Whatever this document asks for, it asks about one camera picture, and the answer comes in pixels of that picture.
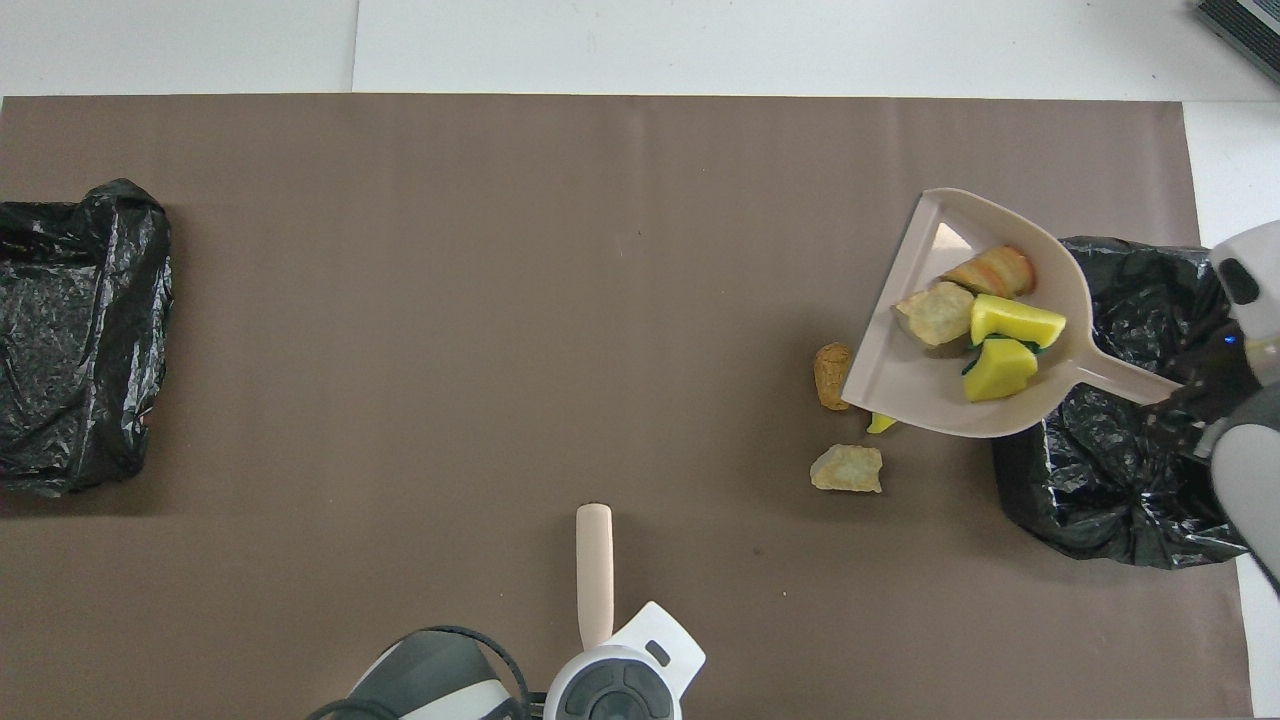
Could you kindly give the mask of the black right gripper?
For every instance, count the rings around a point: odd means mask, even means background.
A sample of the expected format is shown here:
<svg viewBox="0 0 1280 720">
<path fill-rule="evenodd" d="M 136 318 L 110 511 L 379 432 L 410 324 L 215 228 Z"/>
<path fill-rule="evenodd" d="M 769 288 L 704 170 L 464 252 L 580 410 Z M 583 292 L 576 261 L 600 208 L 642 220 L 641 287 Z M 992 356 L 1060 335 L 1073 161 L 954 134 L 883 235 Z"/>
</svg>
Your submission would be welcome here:
<svg viewBox="0 0 1280 720">
<path fill-rule="evenodd" d="M 1181 392 L 1160 404 L 1160 437 L 1210 451 L 1231 413 L 1261 389 L 1243 331 L 1213 331 L 1175 359 Z"/>
</svg>

